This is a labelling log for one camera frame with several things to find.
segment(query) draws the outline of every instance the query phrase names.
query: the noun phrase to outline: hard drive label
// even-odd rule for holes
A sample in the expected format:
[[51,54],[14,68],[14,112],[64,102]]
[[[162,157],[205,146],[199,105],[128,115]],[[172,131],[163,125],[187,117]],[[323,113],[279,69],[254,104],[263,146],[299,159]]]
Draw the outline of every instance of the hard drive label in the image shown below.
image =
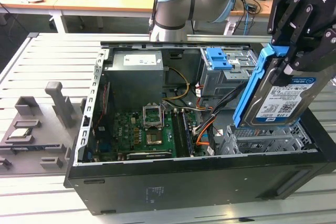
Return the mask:
[[260,122],[278,122],[290,117],[301,101],[301,94],[310,89],[316,78],[293,78],[285,87],[272,87],[256,118]]

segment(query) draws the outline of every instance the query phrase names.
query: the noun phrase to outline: cable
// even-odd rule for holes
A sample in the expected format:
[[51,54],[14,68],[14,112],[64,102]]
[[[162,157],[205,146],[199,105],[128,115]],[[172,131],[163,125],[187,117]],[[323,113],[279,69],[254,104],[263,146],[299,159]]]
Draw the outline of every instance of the cable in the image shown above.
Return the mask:
[[[247,34],[249,33],[250,29],[251,29],[251,28],[254,26],[254,24],[255,24],[255,21],[254,21],[255,16],[261,12],[262,8],[261,8],[261,5],[260,5],[256,0],[253,0],[253,1],[257,4],[258,7],[257,7],[257,9],[256,9],[255,11],[252,11],[252,10],[250,10],[250,8],[248,7],[248,3],[247,3],[246,0],[240,0],[240,1],[243,3],[244,13],[243,13],[242,17],[239,19],[239,22],[238,22],[238,24],[236,25],[236,27],[235,27],[233,33],[235,33],[236,30],[244,30],[245,35],[247,35]],[[251,25],[250,25],[249,27],[248,27],[248,26],[246,27],[246,29],[241,29],[241,28],[239,28],[239,25],[240,25],[240,23],[243,21],[243,18],[245,17],[245,14],[247,15],[247,17],[246,17],[246,19],[245,19],[245,22],[244,22],[245,27],[246,27],[246,23],[248,22],[248,16],[249,16],[248,14],[251,14],[251,15],[252,15],[252,22],[251,22]]]
[[191,30],[193,31],[193,34],[195,34],[195,30],[194,30],[194,23],[192,20],[190,20],[190,23],[191,23]]
[[245,29],[244,29],[244,35],[246,35],[246,29],[247,29],[247,25],[248,25],[248,6],[246,5],[246,10],[247,10],[247,14],[246,14],[246,19],[245,19]]
[[5,9],[5,11],[8,14],[10,14],[15,19],[15,21],[23,28],[23,30],[26,31],[26,33],[29,34],[29,32],[27,31],[27,29],[17,20],[17,18],[12,13],[9,12],[9,10],[7,10],[7,8],[1,2],[0,2],[0,5],[2,6],[3,9]]
[[219,102],[214,106],[214,108],[210,112],[210,117],[203,123],[201,123],[199,126],[197,126],[194,130],[195,133],[197,133],[199,130],[201,130],[204,126],[209,125],[211,120],[214,120],[217,116],[217,114],[220,112],[220,109],[225,107],[230,101],[237,98],[237,96],[242,92],[242,90],[246,87],[247,81],[241,83],[238,85],[234,90],[229,92],[227,95],[225,95],[222,99],[220,99]]
[[169,69],[175,71],[179,76],[181,76],[183,78],[183,80],[185,81],[185,84],[186,84],[187,88],[186,88],[186,90],[185,90],[185,92],[183,94],[178,95],[176,97],[163,98],[163,100],[176,100],[176,99],[180,99],[180,98],[185,97],[188,94],[188,92],[189,92],[190,83],[187,81],[187,79],[184,77],[184,75],[181,74],[179,71],[177,71],[175,68],[169,67]]
[[[202,89],[202,88],[204,88],[204,85],[200,85],[199,87],[198,87],[198,89]],[[197,100],[196,100],[196,107],[198,108],[198,109],[200,109],[200,110],[206,110],[206,107],[201,107],[200,106],[200,100],[201,100],[201,98],[200,97],[198,97],[197,98]]]
[[200,109],[195,109],[195,108],[192,108],[192,107],[183,107],[183,106],[178,106],[176,105],[175,103],[169,101],[169,100],[164,100],[166,103],[168,103],[171,107],[174,107],[174,108],[177,108],[177,109],[185,109],[185,110],[193,110],[193,111],[204,111],[204,110],[200,110]]
[[219,135],[223,136],[223,134],[214,125],[212,125],[212,127],[215,129],[215,131],[217,131]]
[[153,2],[153,9],[152,9],[152,15],[149,19],[149,28],[148,33],[151,35],[153,28],[154,28],[154,22],[155,22],[155,16],[156,16],[156,6],[158,5],[158,0],[154,0]]
[[202,135],[203,135],[203,133],[206,131],[206,129],[208,128],[208,127],[210,127],[210,125],[213,123],[213,122],[215,122],[215,119],[216,118],[214,118],[202,131],[201,131],[201,133],[199,134],[199,136],[198,136],[198,138],[197,138],[197,141],[196,141],[196,145],[198,146],[198,145],[209,145],[209,143],[208,142],[200,142],[200,140],[201,140],[201,138],[202,138]]
[[107,84],[104,86],[104,93],[103,93],[103,111],[101,112],[101,115],[96,123],[96,126],[93,128],[94,130],[98,127],[100,120],[103,118],[104,116],[104,111],[105,111],[105,94],[106,94],[106,90],[107,90]]

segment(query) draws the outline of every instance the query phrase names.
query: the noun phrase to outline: wooden desk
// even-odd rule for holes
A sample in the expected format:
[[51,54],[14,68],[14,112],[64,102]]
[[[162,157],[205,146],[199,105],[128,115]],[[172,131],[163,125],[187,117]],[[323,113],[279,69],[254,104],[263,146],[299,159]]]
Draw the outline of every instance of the wooden desk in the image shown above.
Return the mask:
[[115,12],[147,12],[153,8],[154,0],[57,0],[59,10],[99,10]]
[[[248,3],[255,4],[253,0],[246,0]],[[272,9],[273,0],[257,0],[261,5],[261,12],[257,17],[269,18]],[[244,13],[244,7],[241,1],[237,0],[234,10],[230,13],[230,16],[241,16]]]
[[[273,0],[258,1],[262,7],[255,17],[256,21],[266,22],[272,7]],[[59,33],[67,33],[64,20],[66,15],[97,16],[98,26],[102,27],[102,16],[108,17],[150,17],[153,0],[44,0],[40,3],[23,4],[19,0],[0,0],[11,13],[44,14],[54,18]],[[0,13],[6,11],[0,7]],[[225,35],[232,34],[239,17],[244,13],[241,1],[237,1],[234,10],[228,17]]]

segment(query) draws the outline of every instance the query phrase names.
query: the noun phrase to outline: yellow wire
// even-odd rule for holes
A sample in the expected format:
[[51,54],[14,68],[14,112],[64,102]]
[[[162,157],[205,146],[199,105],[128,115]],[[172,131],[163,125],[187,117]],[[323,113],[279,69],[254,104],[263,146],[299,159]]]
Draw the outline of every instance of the yellow wire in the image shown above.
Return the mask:
[[183,80],[185,81],[185,84],[187,85],[187,88],[185,90],[185,92],[181,95],[179,95],[178,97],[167,97],[167,98],[163,98],[163,100],[176,100],[176,99],[180,99],[182,97],[185,97],[188,92],[189,92],[189,86],[190,86],[190,83],[188,83],[187,79],[184,77],[183,74],[181,74],[179,71],[177,71],[175,68],[170,68],[169,69],[172,69],[174,70],[179,76],[181,76],[183,78]]

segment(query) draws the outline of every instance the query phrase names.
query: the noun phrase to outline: aluminum rail table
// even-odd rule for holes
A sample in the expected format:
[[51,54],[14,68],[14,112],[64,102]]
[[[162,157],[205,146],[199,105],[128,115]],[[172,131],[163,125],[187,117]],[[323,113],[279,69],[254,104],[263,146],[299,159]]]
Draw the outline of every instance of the aluminum rail table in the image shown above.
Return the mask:
[[[268,42],[257,36],[189,36],[192,41]],[[0,137],[16,114],[20,96],[52,103],[48,81],[61,81],[62,93],[80,102],[90,87],[101,41],[148,41],[147,35],[39,34],[27,38],[0,74]],[[336,87],[331,82],[310,109],[336,140]],[[336,173],[314,178],[285,200],[199,208],[92,216],[64,176],[0,177],[0,223],[332,223],[336,220]]]

